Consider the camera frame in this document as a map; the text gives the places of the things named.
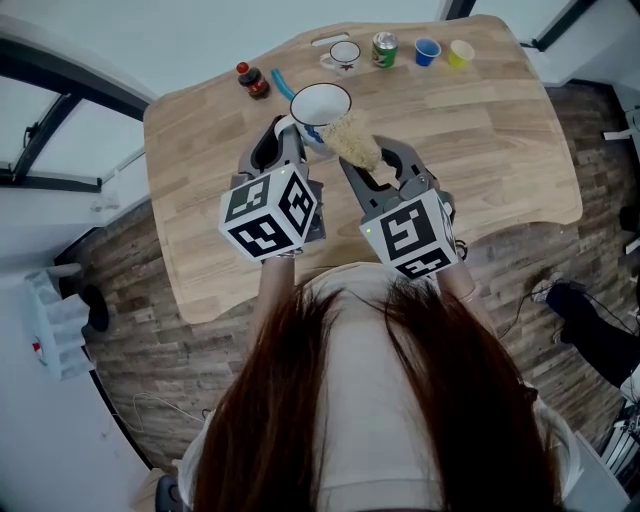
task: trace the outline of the sponge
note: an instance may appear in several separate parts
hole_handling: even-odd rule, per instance
[[[380,146],[366,127],[366,114],[351,110],[322,132],[322,139],[331,151],[351,165],[373,171],[382,160]]]

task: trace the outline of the green can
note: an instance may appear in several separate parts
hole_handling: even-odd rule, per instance
[[[373,36],[371,59],[379,68],[390,68],[396,59],[398,40],[391,32],[378,32]]]

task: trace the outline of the wooden table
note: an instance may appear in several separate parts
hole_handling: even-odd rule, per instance
[[[399,39],[395,65],[374,67],[376,32]],[[327,46],[311,41],[347,32],[363,50],[356,77],[341,79],[318,65]],[[443,55],[430,67],[414,62],[413,42],[429,36]],[[464,70],[446,60],[463,39],[476,58]],[[346,23],[302,34],[252,64],[279,68],[294,90],[335,81],[368,112],[373,133],[412,144],[427,168],[453,193],[456,236],[467,243],[526,222],[568,224],[582,215],[575,170],[549,98],[506,25],[491,16],[421,24]],[[145,114],[151,200],[162,253],[183,318],[210,321],[256,295],[260,265],[249,263],[220,235],[218,204],[238,158],[288,102],[277,90],[255,101],[235,70],[162,97]],[[375,261],[358,226],[362,211],[336,158],[310,156],[311,177],[325,184],[327,239],[309,244],[298,275],[353,261]],[[386,181],[386,170],[376,173]]]

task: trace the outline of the long brown hair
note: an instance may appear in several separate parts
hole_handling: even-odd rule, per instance
[[[299,286],[265,323],[215,412],[194,512],[316,510],[316,409],[339,293]],[[424,417],[443,510],[560,510],[549,440],[498,340],[427,284],[398,281],[370,305],[384,315]]]

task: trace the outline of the white cup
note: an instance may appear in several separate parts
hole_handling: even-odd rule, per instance
[[[340,41],[331,47],[329,53],[320,57],[320,65],[332,69],[340,76],[352,76],[360,66],[360,53],[360,47],[356,43]]]
[[[289,110],[291,114],[280,119],[273,128],[276,137],[288,126],[295,125],[311,149],[323,156],[332,155],[322,139],[322,132],[328,124],[351,110],[351,96],[336,84],[313,84],[293,97]]]

